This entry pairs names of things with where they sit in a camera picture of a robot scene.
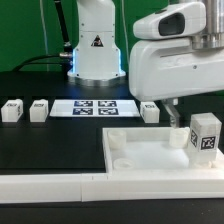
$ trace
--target white cube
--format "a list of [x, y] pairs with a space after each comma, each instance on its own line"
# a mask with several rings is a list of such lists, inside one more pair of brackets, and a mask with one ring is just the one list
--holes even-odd
[[216, 159], [222, 123], [212, 113], [191, 116], [188, 155], [195, 162]]
[[17, 122], [23, 114], [23, 101], [20, 99], [8, 100], [1, 108], [2, 122]]
[[48, 101], [35, 100], [30, 107], [30, 122], [45, 122], [48, 115]]
[[160, 110], [154, 102], [141, 102], [140, 114], [145, 123], [159, 123]]

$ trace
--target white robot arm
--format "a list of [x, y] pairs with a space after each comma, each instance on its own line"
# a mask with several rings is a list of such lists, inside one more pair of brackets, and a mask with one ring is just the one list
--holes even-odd
[[140, 101], [224, 89], [224, 1], [180, 0], [134, 25], [129, 87]]
[[125, 76], [115, 40], [115, 6], [112, 0], [77, 0], [79, 44], [73, 51], [69, 80], [105, 86]]

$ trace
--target green wall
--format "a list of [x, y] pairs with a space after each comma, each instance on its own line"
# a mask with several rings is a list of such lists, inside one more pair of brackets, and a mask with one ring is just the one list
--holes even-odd
[[[63, 51], [63, 41], [53, 0], [43, 0], [48, 35], [49, 53]], [[131, 50], [137, 39], [132, 32], [138, 19], [165, 7], [167, 0], [124, 0], [126, 23]], [[116, 44], [122, 51], [122, 67], [128, 70], [126, 46], [121, 16], [121, 0], [116, 6]], [[70, 39], [78, 42], [77, 5], [75, 0], [62, 0]], [[45, 54], [39, 0], [0, 1], [0, 71], [10, 71], [31, 57]], [[46, 66], [29, 66], [25, 70], [45, 70]]]

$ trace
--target blue led light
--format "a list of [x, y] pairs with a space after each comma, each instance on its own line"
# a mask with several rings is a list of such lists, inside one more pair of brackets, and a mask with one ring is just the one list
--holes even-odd
[[76, 59], [76, 50], [73, 50], [73, 60], [72, 60], [72, 73], [76, 73], [76, 66], [75, 66], [75, 59]]
[[119, 50], [119, 72], [120, 74], [122, 73], [122, 69], [121, 69], [121, 51]]

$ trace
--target warning label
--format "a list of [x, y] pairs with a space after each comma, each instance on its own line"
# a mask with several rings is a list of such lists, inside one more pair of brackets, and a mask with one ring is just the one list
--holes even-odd
[[103, 47], [103, 43], [99, 37], [99, 35], [96, 36], [95, 40], [93, 41], [92, 47]]

